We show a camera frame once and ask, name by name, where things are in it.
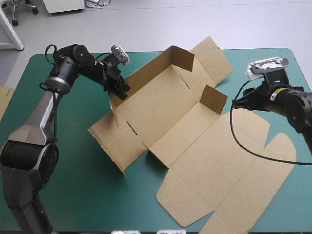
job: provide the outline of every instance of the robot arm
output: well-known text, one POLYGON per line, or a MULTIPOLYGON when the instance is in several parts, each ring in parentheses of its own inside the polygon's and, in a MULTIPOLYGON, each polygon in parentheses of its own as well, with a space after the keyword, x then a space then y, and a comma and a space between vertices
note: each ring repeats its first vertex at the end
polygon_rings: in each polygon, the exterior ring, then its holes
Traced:
POLYGON ((246 89, 243 97, 233 102, 234 108, 272 111, 287 118, 302 133, 312 153, 312 93, 303 87, 291 86, 286 74, 286 58, 269 58, 252 62, 246 74, 249 80, 264 78, 257 88, 246 89))
POLYGON ((51 125, 62 96, 70 92, 79 75, 95 81, 120 99, 127 98, 125 92, 130 89, 117 67, 129 62, 119 46, 113 46, 112 53, 102 61, 95 59, 83 45, 59 50, 54 46, 54 49, 54 66, 45 81, 49 88, 27 122, 10 134, 0 151, 4 198, 24 234, 54 232, 39 190, 45 188, 59 158, 56 123, 54 133, 51 125))

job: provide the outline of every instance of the floor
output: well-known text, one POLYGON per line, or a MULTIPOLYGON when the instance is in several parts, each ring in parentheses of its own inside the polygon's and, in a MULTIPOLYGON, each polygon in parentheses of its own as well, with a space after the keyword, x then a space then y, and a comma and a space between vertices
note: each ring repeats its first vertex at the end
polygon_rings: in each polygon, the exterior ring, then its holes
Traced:
POLYGON ((312 0, 115 0, 104 9, 59 15, 48 14, 42 0, 32 3, 39 14, 21 11, 15 27, 25 49, 0 50, 0 85, 15 88, 29 58, 51 43, 84 44, 90 52, 113 44, 160 51, 172 44, 191 49, 210 35, 221 49, 291 49, 312 87, 312 0))

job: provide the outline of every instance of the white cable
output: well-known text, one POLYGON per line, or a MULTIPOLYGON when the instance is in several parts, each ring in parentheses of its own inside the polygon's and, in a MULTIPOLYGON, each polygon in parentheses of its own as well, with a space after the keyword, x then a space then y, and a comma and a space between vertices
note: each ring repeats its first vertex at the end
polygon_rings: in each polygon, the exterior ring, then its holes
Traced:
POLYGON ((108 1, 105 1, 105 0, 99 0, 98 3, 94 3, 90 0, 86 0, 85 1, 85 4, 90 7, 90 8, 99 8, 99 9, 103 9, 105 6, 108 6, 110 4, 112 4, 114 2, 114 0, 108 0, 108 1))

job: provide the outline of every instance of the cardboard box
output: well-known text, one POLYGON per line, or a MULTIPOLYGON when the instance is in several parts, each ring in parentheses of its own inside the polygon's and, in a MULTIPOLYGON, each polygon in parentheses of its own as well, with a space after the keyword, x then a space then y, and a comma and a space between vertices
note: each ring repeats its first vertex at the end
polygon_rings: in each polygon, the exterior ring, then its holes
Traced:
POLYGON ((89 131, 124 173, 147 149, 170 167, 220 115, 227 96, 212 87, 232 71, 211 37, 193 53, 171 46, 126 78, 125 100, 109 94, 112 112, 89 131))
MULTIPOLYGON (((201 233, 247 233, 293 169, 256 158, 233 139, 227 96, 214 89, 232 67, 211 38, 193 53, 171 46, 129 76, 122 101, 110 94, 112 112, 89 131, 125 173, 149 149, 169 168, 156 198, 186 227, 210 212, 201 233)), ((296 160, 290 139, 278 134, 265 147, 269 123, 234 111, 236 136, 250 150, 296 160)))

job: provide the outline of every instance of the black cable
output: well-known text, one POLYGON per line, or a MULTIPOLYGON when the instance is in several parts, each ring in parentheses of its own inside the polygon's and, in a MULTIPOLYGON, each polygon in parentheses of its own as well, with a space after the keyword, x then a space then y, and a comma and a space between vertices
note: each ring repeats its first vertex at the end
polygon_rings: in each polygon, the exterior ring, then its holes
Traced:
POLYGON ((108 54, 110 54, 110 53, 102 53, 102 54, 100 54, 99 56, 97 56, 96 59, 98 59, 98 58, 101 57, 102 55, 108 55, 108 54))
POLYGON ((288 163, 288 164, 295 164, 295 165, 312 165, 312 162, 294 162, 294 161, 287 161, 287 160, 281 160, 281 159, 276 159, 276 158, 271 158, 271 157, 265 157, 265 156, 262 156, 262 155, 259 155, 259 154, 256 154, 252 151, 250 151, 249 149, 247 149, 245 146, 243 146, 237 139, 237 137, 235 136, 235 133, 234 133, 234 128, 233 128, 233 108, 234 108, 234 103, 237 99, 237 97, 239 96, 240 92, 243 90, 243 88, 249 83, 250 81, 247 81, 245 82, 242 87, 240 87, 237 95, 235 96, 235 98, 233 99, 232 101, 232 105, 231 105, 231 109, 230 109, 230 127, 231 127, 231 132, 232 132, 232 135, 233 135, 233 138, 234 140, 236 141, 236 143, 245 151, 247 151, 249 154, 252 154, 256 157, 260 157, 260 158, 263 158, 263 159, 266 159, 266 160, 270 160, 270 161, 274 161, 274 162, 282 162, 282 163, 288 163))
POLYGON ((54 149, 55 149, 55 144, 56 144, 56 140, 57 140, 57 98, 56 98, 56 93, 59 93, 57 88, 52 88, 50 85, 48 85, 47 83, 40 83, 39 87, 45 91, 50 91, 53 94, 53 112, 54 112, 54 131, 53 131, 53 144, 52 144, 52 151, 51 151, 51 156, 50 158, 52 158, 53 153, 54 153, 54 149))

